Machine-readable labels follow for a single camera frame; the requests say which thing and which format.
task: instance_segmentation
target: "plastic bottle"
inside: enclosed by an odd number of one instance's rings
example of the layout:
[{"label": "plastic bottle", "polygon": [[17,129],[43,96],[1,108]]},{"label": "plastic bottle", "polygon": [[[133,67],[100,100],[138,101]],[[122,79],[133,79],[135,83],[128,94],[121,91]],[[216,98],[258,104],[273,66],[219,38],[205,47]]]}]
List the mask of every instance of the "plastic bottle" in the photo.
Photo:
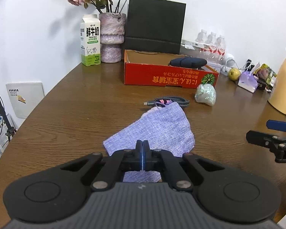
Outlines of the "plastic bottle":
[{"label": "plastic bottle", "polygon": [[216,52],[216,59],[217,62],[221,62],[223,59],[224,54],[226,53],[226,41],[224,40],[224,36],[220,35],[216,40],[217,52]]},{"label": "plastic bottle", "polygon": [[[208,37],[206,35],[206,30],[202,29],[201,32],[197,36],[196,42],[205,43],[207,40],[208,40]],[[206,49],[201,48],[199,50],[199,57],[205,59],[206,58],[205,52],[206,52]]]},{"label": "plastic bottle", "polygon": [[209,44],[209,48],[206,51],[206,57],[208,61],[215,62],[216,52],[217,52],[217,45],[216,45],[216,33],[211,32],[209,34],[208,39],[205,42]]}]

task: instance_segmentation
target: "crumpled plastic bag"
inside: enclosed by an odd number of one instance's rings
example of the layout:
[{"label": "crumpled plastic bag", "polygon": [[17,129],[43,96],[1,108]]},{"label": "crumpled plastic bag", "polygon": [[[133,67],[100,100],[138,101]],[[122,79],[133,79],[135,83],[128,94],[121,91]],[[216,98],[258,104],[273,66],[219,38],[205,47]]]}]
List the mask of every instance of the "crumpled plastic bag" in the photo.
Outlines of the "crumpled plastic bag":
[{"label": "crumpled plastic bag", "polygon": [[213,85],[200,84],[196,90],[195,100],[209,106],[214,106],[216,102],[216,90],[214,89]]}]

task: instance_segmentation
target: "vase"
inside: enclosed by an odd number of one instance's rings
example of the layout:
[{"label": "vase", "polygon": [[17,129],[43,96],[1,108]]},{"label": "vase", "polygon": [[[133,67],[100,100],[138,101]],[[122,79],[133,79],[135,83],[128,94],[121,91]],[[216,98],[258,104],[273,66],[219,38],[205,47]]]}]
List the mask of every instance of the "vase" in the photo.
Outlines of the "vase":
[{"label": "vase", "polygon": [[101,62],[116,63],[122,58],[121,44],[124,42],[126,14],[101,13]]}]

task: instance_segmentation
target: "snack package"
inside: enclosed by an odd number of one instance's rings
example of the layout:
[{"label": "snack package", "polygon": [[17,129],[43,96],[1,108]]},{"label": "snack package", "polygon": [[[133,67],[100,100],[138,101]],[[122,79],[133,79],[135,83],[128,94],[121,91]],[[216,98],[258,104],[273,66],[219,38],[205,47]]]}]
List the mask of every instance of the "snack package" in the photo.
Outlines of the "snack package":
[{"label": "snack package", "polygon": [[262,64],[260,69],[257,71],[257,75],[258,78],[264,80],[268,86],[270,86],[272,77],[277,76],[277,74],[266,64]]}]

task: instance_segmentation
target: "blue clamp handle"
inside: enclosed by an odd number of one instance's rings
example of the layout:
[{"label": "blue clamp handle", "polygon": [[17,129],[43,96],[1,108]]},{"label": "blue clamp handle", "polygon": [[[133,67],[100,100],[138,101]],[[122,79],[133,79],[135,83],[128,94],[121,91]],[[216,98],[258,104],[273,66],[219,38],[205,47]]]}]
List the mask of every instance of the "blue clamp handle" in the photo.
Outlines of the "blue clamp handle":
[{"label": "blue clamp handle", "polygon": [[284,121],[268,120],[266,126],[268,129],[286,132],[286,122]]}]

